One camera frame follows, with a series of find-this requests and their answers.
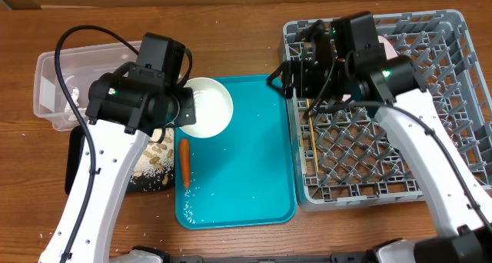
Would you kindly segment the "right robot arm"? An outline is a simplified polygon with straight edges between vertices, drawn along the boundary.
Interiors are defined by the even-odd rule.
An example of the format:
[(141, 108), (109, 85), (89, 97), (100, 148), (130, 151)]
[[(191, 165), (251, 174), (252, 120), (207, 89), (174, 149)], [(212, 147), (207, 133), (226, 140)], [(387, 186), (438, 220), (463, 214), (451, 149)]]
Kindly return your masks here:
[(332, 111), (366, 107), (403, 155), (437, 235), (395, 239), (367, 250), (365, 262), (489, 262), (491, 198), (471, 174), (437, 117), (416, 63), (390, 50), (370, 12), (316, 21), (297, 33), (312, 59), (282, 62), (268, 77), (284, 98), (332, 100)]

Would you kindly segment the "large white plate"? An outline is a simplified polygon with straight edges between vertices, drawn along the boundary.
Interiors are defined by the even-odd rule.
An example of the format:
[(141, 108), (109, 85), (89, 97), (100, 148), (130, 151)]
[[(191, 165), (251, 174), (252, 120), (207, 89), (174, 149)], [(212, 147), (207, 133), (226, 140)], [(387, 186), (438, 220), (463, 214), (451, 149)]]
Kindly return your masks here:
[[(378, 41), (384, 45), (386, 59), (392, 59), (397, 57), (396, 51), (394, 50), (393, 46), (386, 38), (384, 38), (383, 36), (378, 36)], [(351, 102), (353, 98), (354, 98), (353, 95), (344, 94), (341, 100), (343, 102)]]

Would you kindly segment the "small white bowl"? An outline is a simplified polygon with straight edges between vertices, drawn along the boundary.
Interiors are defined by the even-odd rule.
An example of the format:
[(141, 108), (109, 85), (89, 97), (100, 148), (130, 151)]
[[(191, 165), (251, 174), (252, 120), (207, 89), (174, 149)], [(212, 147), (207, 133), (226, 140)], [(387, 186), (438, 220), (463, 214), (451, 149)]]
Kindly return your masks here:
[(196, 122), (181, 130), (195, 138), (211, 138), (224, 131), (234, 112), (229, 91), (220, 82), (205, 77), (193, 78), (184, 86), (193, 90)]

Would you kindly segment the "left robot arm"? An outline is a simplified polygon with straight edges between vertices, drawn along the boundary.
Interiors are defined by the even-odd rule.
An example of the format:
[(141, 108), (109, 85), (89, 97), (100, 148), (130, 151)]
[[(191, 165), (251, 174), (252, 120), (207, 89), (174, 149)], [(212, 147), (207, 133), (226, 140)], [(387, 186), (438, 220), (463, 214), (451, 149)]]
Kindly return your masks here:
[(88, 91), (80, 113), (65, 84), (61, 49), (55, 47), (55, 73), (85, 135), (75, 180), (61, 219), (41, 262), (107, 262), (111, 238), (131, 173), (155, 129), (196, 122), (193, 91), (180, 73), (191, 51), (172, 38), (146, 33), (137, 59), (103, 74)]

